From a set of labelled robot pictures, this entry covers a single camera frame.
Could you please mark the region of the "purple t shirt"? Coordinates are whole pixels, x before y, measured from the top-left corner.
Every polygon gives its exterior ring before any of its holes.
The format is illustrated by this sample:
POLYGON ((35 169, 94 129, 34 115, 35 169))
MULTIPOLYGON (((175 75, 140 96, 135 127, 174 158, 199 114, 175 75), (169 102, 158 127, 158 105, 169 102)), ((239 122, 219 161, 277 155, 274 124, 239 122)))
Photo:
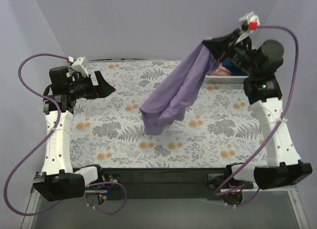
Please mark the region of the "purple t shirt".
POLYGON ((161 135, 164 127, 182 121, 208 72, 216 69, 210 51, 198 46, 158 85, 140 107, 145 134, 161 135))

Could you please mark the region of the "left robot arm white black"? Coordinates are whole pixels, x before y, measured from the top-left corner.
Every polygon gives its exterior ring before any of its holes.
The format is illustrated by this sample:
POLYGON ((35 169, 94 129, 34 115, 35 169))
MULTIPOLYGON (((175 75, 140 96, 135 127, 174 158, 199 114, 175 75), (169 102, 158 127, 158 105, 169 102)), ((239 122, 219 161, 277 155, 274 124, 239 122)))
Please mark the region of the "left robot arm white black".
POLYGON ((83 77, 66 67, 56 67, 49 71, 51 84, 43 95, 57 102, 44 100, 44 113, 48 132, 52 135, 46 142, 46 153, 41 174, 33 180, 33 187, 47 201, 59 201, 82 197, 89 185, 101 189, 105 177, 99 164, 88 165, 74 171, 70 160, 70 133, 76 101, 106 98, 115 89, 103 78, 100 71, 95 72, 98 84, 95 86, 91 76, 83 77))

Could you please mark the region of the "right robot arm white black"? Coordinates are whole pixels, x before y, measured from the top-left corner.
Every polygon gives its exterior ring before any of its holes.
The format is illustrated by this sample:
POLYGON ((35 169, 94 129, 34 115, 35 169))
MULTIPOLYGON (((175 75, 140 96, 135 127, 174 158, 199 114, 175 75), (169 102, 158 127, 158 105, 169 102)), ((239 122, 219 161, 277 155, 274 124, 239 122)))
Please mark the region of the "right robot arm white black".
POLYGON ((290 102, 282 102, 282 92, 275 76, 283 64, 283 45, 276 40, 264 41, 258 49, 252 48, 249 36, 240 30, 229 35, 203 41, 217 61, 228 59, 248 77, 243 82, 244 93, 255 113, 265 138, 263 144, 244 163, 227 165, 223 186, 240 188, 256 183, 259 189, 296 185, 310 175, 310 163, 299 156, 287 127, 285 115, 290 102))

